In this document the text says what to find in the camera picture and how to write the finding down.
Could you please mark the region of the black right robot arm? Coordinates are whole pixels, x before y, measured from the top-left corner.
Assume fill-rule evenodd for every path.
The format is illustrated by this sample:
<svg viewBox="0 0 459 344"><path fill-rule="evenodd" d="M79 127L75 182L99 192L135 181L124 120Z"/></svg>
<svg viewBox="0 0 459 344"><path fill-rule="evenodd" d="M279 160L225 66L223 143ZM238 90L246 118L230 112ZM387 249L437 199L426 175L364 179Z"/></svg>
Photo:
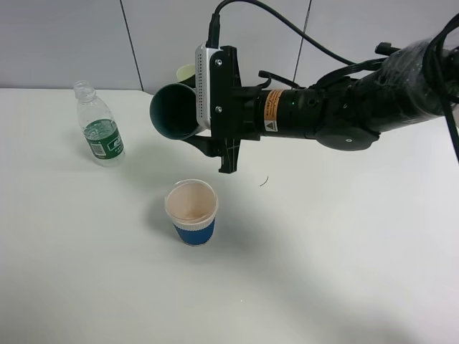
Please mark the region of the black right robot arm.
<svg viewBox="0 0 459 344"><path fill-rule="evenodd" d="M441 117L458 104L458 50L429 41L394 51L363 78L331 72L292 90L242 86L234 47L215 52L217 60L222 64L210 71L211 134L187 143L220 157L222 173L237 170L243 140L296 138L362 151L382 133Z"/></svg>

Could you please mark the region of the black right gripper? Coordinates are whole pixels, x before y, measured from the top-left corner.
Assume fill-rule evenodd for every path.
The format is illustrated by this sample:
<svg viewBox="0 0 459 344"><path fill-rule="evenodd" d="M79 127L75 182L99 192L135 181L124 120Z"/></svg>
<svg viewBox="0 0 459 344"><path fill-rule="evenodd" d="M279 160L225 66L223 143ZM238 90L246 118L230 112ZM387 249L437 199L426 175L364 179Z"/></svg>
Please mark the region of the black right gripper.
<svg viewBox="0 0 459 344"><path fill-rule="evenodd" d="M223 46L210 60L210 110L212 137L193 135L186 143L205 156L221 156L220 173L234 173L242 140L259 141L255 105L264 84L243 87L237 49Z"/></svg>

